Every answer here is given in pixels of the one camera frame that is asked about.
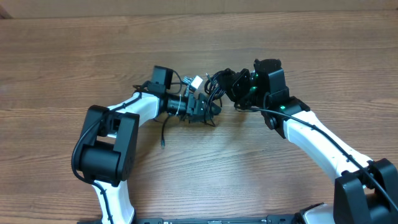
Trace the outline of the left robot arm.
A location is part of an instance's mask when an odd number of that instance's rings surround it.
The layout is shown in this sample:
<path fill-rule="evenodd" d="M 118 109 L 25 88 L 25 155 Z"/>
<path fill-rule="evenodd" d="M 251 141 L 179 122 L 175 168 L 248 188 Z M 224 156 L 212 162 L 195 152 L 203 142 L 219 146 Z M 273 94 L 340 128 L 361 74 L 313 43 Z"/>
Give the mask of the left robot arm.
<path fill-rule="evenodd" d="M 128 194 L 127 179 L 136 154 L 139 126 L 161 113 L 190 122 L 211 123 L 221 112 L 211 96 L 194 91 L 200 77 L 180 80 L 181 90 L 171 93 L 176 71 L 155 66 L 151 80 L 135 87 L 132 96 L 117 105 L 88 108 L 72 157 L 75 177 L 91 185 L 99 200 L 102 217 L 97 223 L 134 223 L 136 214 Z"/>

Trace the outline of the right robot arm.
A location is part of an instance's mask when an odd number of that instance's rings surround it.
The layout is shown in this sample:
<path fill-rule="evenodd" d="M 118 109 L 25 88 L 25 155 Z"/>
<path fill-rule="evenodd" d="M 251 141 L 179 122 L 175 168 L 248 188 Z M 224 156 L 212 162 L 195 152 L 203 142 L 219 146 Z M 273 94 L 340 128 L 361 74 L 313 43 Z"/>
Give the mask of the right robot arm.
<path fill-rule="evenodd" d="M 397 223 L 394 164 L 356 151 L 291 96 L 280 60 L 256 59 L 252 72 L 226 69 L 218 83 L 237 110 L 261 112 L 269 129 L 301 148 L 333 182 L 333 203 L 304 208 L 292 223 Z"/>

